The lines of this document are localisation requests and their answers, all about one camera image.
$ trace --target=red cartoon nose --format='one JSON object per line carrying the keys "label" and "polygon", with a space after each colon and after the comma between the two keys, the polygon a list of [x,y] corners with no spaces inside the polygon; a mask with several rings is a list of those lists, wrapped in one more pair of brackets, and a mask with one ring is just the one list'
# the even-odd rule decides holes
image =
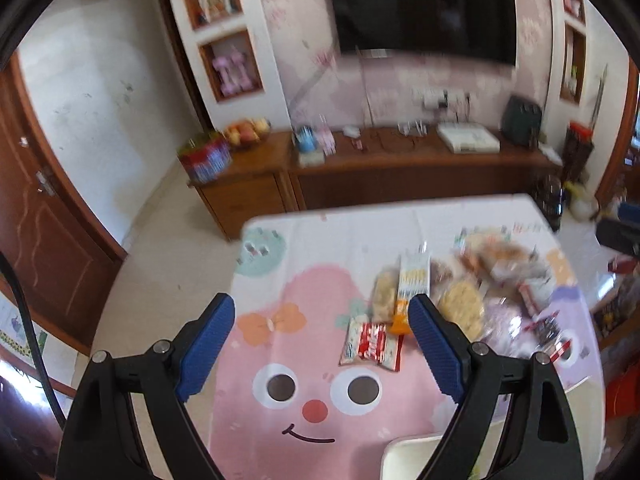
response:
{"label": "red cartoon nose", "polygon": [[328,414],[329,410],[327,409],[326,404],[322,402],[322,400],[308,400],[307,402],[305,402],[305,405],[302,406],[302,416],[312,424],[322,422],[326,419],[326,416]]}

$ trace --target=wallpaper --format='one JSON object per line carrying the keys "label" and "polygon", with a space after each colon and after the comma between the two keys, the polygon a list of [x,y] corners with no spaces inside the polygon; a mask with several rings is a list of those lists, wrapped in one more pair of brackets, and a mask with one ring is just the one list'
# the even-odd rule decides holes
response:
{"label": "wallpaper", "polygon": [[[341,56],[331,0],[262,0],[276,63],[294,126],[318,122],[331,126],[369,121],[363,74],[355,56]],[[443,56],[403,55],[364,60],[364,78],[376,124],[430,119],[414,99],[413,88],[447,88],[471,94],[473,121],[497,126],[512,92],[544,106],[551,67],[550,0],[516,0],[516,67]]]}

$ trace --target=cabinet drawer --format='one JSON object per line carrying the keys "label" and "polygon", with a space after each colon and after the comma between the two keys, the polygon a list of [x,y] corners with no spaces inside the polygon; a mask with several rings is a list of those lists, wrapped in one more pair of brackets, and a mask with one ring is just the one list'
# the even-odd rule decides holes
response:
{"label": "cabinet drawer", "polygon": [[204,187],[201,192],[228,238],[238,238],[244,223],[255,216],[285,212],[280,190],[271,174]]}

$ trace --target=television screen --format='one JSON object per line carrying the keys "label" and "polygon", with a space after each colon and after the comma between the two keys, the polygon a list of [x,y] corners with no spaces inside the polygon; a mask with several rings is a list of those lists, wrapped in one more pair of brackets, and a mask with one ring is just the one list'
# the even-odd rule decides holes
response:
{"label": "television screen", "polygon": [[341,52],[439,52],[515,65],[515,0],[332,0]]}

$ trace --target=bolt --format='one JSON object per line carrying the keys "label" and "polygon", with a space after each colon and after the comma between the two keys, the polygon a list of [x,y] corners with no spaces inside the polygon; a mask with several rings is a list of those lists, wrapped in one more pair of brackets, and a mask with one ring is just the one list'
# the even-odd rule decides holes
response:
{"label": "bolt", "polygon": [[536,361],[541,365],[548,365],[551,362],[551,359],[549,359],[549,356],[544,352],[536,352]]}
{"label": "bolt", "polygon": [[107,352],[104,350],[98,350],[93,357],[91,357],[91,361],[94,363],[101,363],[107,358]]}
{"label": "bolt", "polygon": [[489,353],[489,347],[485,345],[482,341],[476,341],[475,343],[471,343],[471,349],[475,354],[478,355],[487,355]]}
{"label": "bolt", "polygon": [[154,352],[156,354],[166,354],[169,351],[169,348],[171,348],[171,342],[166,339],[161,339],[154,343]]}

